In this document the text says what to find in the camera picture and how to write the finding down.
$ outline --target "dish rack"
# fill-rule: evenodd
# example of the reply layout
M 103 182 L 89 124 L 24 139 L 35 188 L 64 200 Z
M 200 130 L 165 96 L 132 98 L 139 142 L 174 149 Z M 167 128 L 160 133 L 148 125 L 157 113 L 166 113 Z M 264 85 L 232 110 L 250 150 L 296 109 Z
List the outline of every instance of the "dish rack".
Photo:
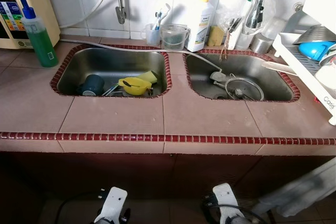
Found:
M 275 57 L 281 56 L 292 68 L 307 88 L 330 112 L 332 117 L 329 123 L 336 125 L 336 99 L 314 76 L 320 69 L 319 63 L 303 56 L 298 51 L 298 46 L 292 45 L 299 36 L 300 34 L 279 33 L 273 43 L 273 47 L 276 49 Z
M 325 8 L 317 8 L 320 2 L 330 3 Z M 303 11 L 336 34 L 336 0 L 306 0 Z M 307 88 L 319 99 L 321 104 L 329 111 L 329 123 L 336 125 L 336 95 L 329 92 L 316 78 L 315 74 L 320 69 L 319 63 L 303 56 L 298 51 L 298 46 L 293 42 L 300 34 L 279 33 L 273 42 L 276 49 L 275 56 L 282 57 L 292 68 Z

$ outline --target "electrical cord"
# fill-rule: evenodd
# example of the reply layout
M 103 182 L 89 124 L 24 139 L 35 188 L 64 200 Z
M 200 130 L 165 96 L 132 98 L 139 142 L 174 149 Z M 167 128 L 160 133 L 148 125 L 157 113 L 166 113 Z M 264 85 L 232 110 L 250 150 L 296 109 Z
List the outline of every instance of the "electrical cord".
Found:
M 59 217 L 62 213 L 62 210 L 63 210 L 63 207 L 69 203 L 70 201 L 73 201 L 75 199 L 78 199 L 78 198 L 81 198 L 81 197 L 84 197 L 84 196 L 101 196 L 103 199 L 106 198 L 106 196 L 102 196 L 102 194 L 105 194 L 104 193 L 105 191 L 91 191 L 91 192 L 87 192 L 87 193 L 82 193 L 82 194 L 77 194 L 75 196 L 72 196 L 68 199 L 66 199 L 65 201 L 63 201 L 63 203 L 59 206 L 58 210 L 57 210 L 57 214 L 56 214 L 56 217 L 55 217 L 55 221 L 54 221 L 54 224 L 58 224 L 58 221 L 59 221 Z
M 59 26 L 59 28 L 67 28 L 70 26 L 74 26 L 84 20 L 86 20 L 88 17 L 90 17 L 97 9 L 98 7 L 101 5 L 101 3 L 103 2 L 103 0 L 98 0 L 98 2 L 96 3 L 96 5 L 89 11 L 89 13 L 87 15 L 85 15 L 83 18 L 81 18 L 79 21 L 76 21 L 74 23 L 70 23 L 70 24 L 66 24 L 66 25 L 61 25 Z
M 262 217 L 260 217 L 259 215 L 257 215 L 256 213 L 252 212 L 251 210 L 248 210 L 245 207 L 240 207 L 240 206 L 235 206 L 235 205 L 229 205 L 229 204 L 220 204 L 220 205 L 210 205 L 207 206 L 208 208 L 220 208 L 220 207 L 231 207 L 231 208 L 235 208 L 238 209 L 242 212 L 245 212 L 255 218 L 257 218 L 262 224 L 268 224 Z

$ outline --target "white hose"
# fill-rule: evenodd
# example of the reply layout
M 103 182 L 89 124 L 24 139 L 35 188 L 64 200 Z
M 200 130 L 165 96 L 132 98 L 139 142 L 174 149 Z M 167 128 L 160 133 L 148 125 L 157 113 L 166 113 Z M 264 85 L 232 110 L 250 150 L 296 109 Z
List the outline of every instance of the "white hose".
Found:
M 73 40 L 73 39 L 60 39 L 59 41 L 61 42 L 70 42 L 70 43 L 80 43 L 80 44 L 88 44 L 88 45 L 92 45 L 92 46 L 96 46 L 96 47 L 101 47 L 101 48 L 107 48 L 107 49 L 113 49 L 113 50 L 119 50 L 119 51 L 127 51 L 127 52 L 179 52 L 182 54 L 188 54 L 188 55 L 192 55 L 202 61 L 205 61 L 206 63 L 210 64 L 211 66 L 217 68 L 220 72 L 222 72 L 222 69 L 213 64 L 211 61 L 205 59 L 204 57 L 194 54 L 193 52 L 189 52 L 189 51 L 167 51 L 164 49 L 146 49 L 146 50 L 139 50 L 139 49 L 126 49 L 126 48 L 119 48 L 119 47 L 110 47 L 110 46 L 106 46 L 103 44 L 99 44 L 99 43 L 93 43 L 93 42 L 88 42 L 88 41 L 82 41 L 82 40 Z
M 71 23 L 71 24 L 61 25 L 61 26 L 59 26 L 59 28 L 62 29 L 62 28 L 67 28 L 67 27 L 70 27 L 70 26 L 74 26 L 74 25 L 86 20 L 88 17 L 90 17 L 98 9 L 98 7 L 101 5 L 102 2 L 103 2 L 103 0 L 99 0 L 96 3 L 96 5 L 91 9 L 91 11 L 89 11 L 89 13 L 86 16 L 84 16 L 83 18 L 81 18 L 80 20 L 78 20 L 74 23 Z

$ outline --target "tiled countertop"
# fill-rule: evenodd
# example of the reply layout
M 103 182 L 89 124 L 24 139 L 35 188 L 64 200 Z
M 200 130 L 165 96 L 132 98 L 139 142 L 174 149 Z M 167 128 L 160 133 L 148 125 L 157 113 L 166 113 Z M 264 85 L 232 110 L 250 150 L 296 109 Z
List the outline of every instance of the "tiled countertop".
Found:
M 58 43 L 60 64 L 77 45 Z M 182 55 L 169 53 L 172 88 L 163 96 L 69 97 L 50 87 L 60 64 L 44 69 L 32 50 L 0 49 L 0 151 L 336 155 L 329 113 L 296 77 L 296 102 L 210 100 L 189 87 Z

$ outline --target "stainless steel sink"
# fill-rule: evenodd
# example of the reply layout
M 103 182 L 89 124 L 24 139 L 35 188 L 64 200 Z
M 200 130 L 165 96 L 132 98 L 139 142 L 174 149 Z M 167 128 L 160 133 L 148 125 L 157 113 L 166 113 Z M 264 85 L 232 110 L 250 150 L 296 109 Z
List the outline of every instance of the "stainless steel sink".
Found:
M 61 94 L 79 95 L 78 86 L 84 83 L 90 74 L 101 76 L 104 91 L 125 77 L 135 77 L 147 71 L 153 71 L 158 82 L 152 86 L 152 97 L 163 93 L 167 88 L 164 56 L 158 52 L 126 52 L 103 48 L 88 48 L 74 54 L 57 89 Z M 114 93 L 112 96 L 127 97 L 125 92 Z M 149 98 L 148 93 L 142 97 Z
M 236 77 L 248 78 L 258 84 L 268 101 L 290 101 L 294 94 L 283 78 L 275 71 L 264 68 L 263 59 L 247 55 L 229 55 L 227 60 L 219 61 L 219 55 L 202 55 L 222 68 L 223 73 L 233 73 Z M 191 85 L 199 95 L 210 99 L 231 99 L 225 89 L 213 84 L 210 75 L 216 68 L 193 56 L 186 56 Z

